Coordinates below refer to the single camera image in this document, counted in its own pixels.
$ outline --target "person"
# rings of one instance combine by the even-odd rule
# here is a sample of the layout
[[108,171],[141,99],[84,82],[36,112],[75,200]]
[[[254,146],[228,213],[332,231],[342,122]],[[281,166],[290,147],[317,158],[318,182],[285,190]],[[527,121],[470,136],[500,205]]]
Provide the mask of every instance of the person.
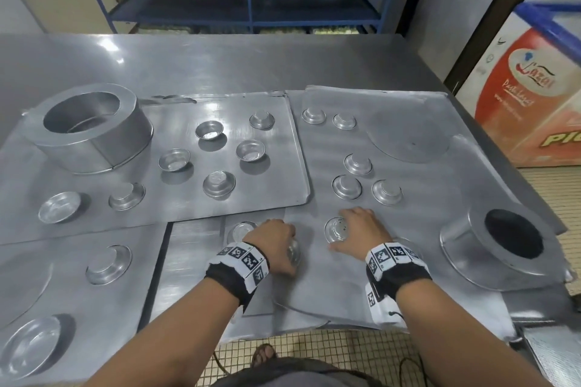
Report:
[[[343,242],[330,244],[330,253],[347,254],[364,262],[370,251],[392,242],[372,210],[356,207],[342,210],[340,214],[347,223],[348,237]],[[248,252],[243,256],[245,261],[231,261],[240,258],[233,247],[222,250],[221,256],[210,261],[206,278],[137,333],[85,386],[195,385],[234,311],[248,303],[251,289],[256,287],[252,279],[248,280],[251,275],[238,276],[233,270],[249,263],[256,270],[252,278],[263,271],[294,276],[296,270],[287,257],[287,247],[293,237],[293,225],[268,220],[244,237],[242,249]],[[404,266],[408,268],[405,272],[402,266],[392,268],[398,270],[397,275],[391,275],[391,281],[383,287],[383,277],[375,283],[380,292],[385,290],[395,298],[435,385],[551,385],[523,357],[455,303],[423,268],[408,263]],[[269,345],[258,348],[250,368],[225,376],[215,385],[283,387],[300,383],[318,387],[381,385],[369,376],[341,371],[323,361],[277,357]]]

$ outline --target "wristband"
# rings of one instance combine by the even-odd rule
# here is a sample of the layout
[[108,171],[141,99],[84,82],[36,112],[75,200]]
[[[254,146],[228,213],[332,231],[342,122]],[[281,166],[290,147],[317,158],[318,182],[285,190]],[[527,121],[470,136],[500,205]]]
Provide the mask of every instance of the wristband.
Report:
[[269,268],[268,259],[257,246],[237,242],[209,261],[206,277],[216,280],[246,309]]
[[367,280],[378,302],[388,296],[396,299],[397,291],[406,283],[427,278],[428,266],[410,248],[399,243],[381,244],[367,253]]

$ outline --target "blue metal shelf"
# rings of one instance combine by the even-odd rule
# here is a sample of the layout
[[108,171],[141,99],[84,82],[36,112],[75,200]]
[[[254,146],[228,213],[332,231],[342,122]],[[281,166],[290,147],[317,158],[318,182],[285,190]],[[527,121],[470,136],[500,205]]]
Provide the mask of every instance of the blue metal shelf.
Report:
[[121,0],[110,12],[113,21],[161,25],[233,25],[254,31],[263,26],[361,26],[381,31],[390,0]]

